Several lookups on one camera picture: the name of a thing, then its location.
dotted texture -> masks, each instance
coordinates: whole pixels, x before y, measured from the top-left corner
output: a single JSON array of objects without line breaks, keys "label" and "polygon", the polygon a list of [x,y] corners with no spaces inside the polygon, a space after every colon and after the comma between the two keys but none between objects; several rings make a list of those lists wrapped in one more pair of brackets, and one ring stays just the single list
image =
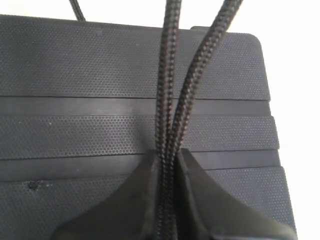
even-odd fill
[{"label": "dotted texture", "polygon": [[[160,28],[0,16],[0,96],[155,98]],[[177,97],[205,32],[181,30]],[[228,33],[199,99],[269,100],[259,41]]]},{"label": "dotted texture", "polygon": [[282,167],[212,170],[207,173],[236,199],[296,229]]},{"label": "dotted texture", "polygon": [[[294,227],[286,177],[281,167],[213,170],[208,174],[246,205]],[[0,183],[0,239],[48,240],[54,229],[98,204],[125,175]]]},{"label": "dotted texture", "polygon": [[[140,154],[154,148],[155,118],[0,116],[0,159]],[[278,149],[271,116],[194,115],[184,147],[193,152]]]}]

black rubber mat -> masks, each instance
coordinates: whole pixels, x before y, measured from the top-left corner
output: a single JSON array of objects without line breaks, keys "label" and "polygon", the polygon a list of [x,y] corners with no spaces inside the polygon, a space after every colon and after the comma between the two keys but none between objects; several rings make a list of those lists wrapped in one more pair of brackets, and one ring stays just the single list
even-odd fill
[{"label": "black rubber mat", "polygon": [[[48,240],[153,148],[161,29],[2,15],[0,31],[0,240]],[[179,33],[175,97],[204,34]],[[197,97],[184,147],[294,227],[259,41],[228,33]]]}]

black cable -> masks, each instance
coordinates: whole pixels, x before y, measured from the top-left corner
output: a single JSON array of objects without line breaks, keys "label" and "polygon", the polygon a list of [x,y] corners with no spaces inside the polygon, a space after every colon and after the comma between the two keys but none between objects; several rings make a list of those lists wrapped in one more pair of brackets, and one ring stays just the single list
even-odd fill
[{"label": "black cable", "polygon": [[222,7],[197,49],[186,74],[175,110],[166,159],[174,165],[183,144],[190,114],[203,72],[210,62],[222,36],[229,28],[243,0],[224,0]]},{"label": "black cable", "polygon": [[72,9],[73,9],[73,12],[75,14],[76,19],[78,21],[86,21],[84,15],[80,9],[78,0],[69,0],[69,1],[71,3],[71,6],[72,6]]},{"label": "black cable", "polygon": [[155,147],[161,160],[157,239],[173,238],[173,169],[166,160],[171,131],[173,82],[181,0],[167,0],[161,34],[156,95]]}]

small hole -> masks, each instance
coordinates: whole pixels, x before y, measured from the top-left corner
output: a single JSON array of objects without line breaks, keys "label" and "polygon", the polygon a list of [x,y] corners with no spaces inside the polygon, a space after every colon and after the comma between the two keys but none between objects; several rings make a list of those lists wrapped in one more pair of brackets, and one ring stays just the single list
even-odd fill
[{"label": "small hole", "polygon": [[37,190],[38,186],[39,186],[39,183],[37,181],[30,181],[28,183],[28,188],[33,191]]}]

white surface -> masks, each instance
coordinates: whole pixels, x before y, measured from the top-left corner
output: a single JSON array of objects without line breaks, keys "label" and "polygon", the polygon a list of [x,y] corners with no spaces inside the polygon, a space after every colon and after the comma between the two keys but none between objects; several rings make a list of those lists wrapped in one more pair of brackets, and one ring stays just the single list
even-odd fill
[{"label": "white surface", "polygon": [[[165,0],[78,0],[87,21],[161,27]],[[209,26],[222,0],[183,0],[180,28]],[[271,111],[300,240],[318,239],[320,2],[244,0],[229,32],[262,44]],[[0,14],[75,19],[68,0],[0,0]]]}]

